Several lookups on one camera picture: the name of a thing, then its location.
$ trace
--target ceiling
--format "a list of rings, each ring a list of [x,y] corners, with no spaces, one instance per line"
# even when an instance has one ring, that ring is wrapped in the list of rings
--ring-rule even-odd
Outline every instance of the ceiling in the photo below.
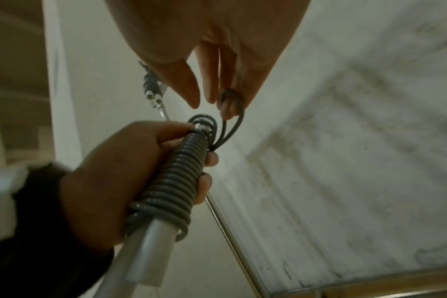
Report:
[[[51,126],[42,1],[0,0],[0,133],[8,162],[35,157]]]

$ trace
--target black sleeve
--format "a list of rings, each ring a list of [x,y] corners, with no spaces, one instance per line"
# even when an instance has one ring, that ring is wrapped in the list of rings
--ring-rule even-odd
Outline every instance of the black sleeve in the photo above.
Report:
[[[58,198],[65,174],[53,164],[32,171],[14,195],[16,232],[0,243],[0,297],[75,298],[109,268],[112,249],[90,251],[68,229]]]

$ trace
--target metal edge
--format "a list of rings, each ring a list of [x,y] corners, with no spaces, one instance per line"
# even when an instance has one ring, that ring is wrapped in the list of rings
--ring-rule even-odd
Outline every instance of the metal edge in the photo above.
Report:
[[[401,298],[447,291],[447,268],[394,274],[272,295],[274,298]]]
[[[241,249],[239,248],[235,238],[232,236],[232,233],[230,232],[230,229],[225,224],[224,219],[222,218],[221,213],[219,212],[219,209],[215,205],[215,203],[212,200],[212,196],[210,194],[207,194],[205,197],[205,201],[207,203],[207,206],[210,209],[210,212],[214,216],[215,221],[217,222],[217,225],[219,225],[219,228],[225,237],[225,240],[227,241],[228,246],[230,247],[233,255],[235,256],[235,259],[238,262],[238,265],[240,265],[240,268],[243,271],[243,274],[247,278],[248,283],[250,284],[251,288],[253,289],[254,294],[257,298],[265,298],[263,287],[258,282],[256,278],[256,274],[251,269],[250,265],[246,261],[245,257],[242,254]]]

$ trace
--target coiled cable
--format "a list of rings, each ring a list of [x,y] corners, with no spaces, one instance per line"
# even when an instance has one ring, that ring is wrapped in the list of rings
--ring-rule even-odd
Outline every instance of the coiled cable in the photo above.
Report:
[[[197,181],[202,175],[205,157],[208,151],[215,151],[225,144],[240,127],[245,110],[241,96],[233,89],[225,88],[220,92],[223,103],[232,98],[240,112],[237,122],[225,135],[226,121],[222,121],[222,131],[217,141],[217,122],[206,114],[199,114],[188,122],[196,128],[191,130],[176,146],[158,175],[138,197],[130,204],[133,214],[126,220],[125,232],[130,235],[135,229],[151,218],[165,220],[179,229],[176,241],[183,240],[191,224],[191,209],[197,192]]]

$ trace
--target hand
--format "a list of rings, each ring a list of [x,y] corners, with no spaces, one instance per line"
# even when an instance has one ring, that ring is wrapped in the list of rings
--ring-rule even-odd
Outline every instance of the hand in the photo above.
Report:
[[[121,243],[129,203],[193,127],[179,122],[136,122],[94,149],[60,182],[60,199],[73,234],[95,250]],[[214,166],[218,160],[216,153],[209,152],[205,165]],[[211,186],[212,177],[204,173],[197,184],[196,204],[204,201]]]
[[[130,47],[188,104],[200,103],[186,58],[196,53],[211,104],[231,87],[244,108],[253,100],[296,31],[310,0],[106,0]],[[231,99],[224,120],[238,115]]]

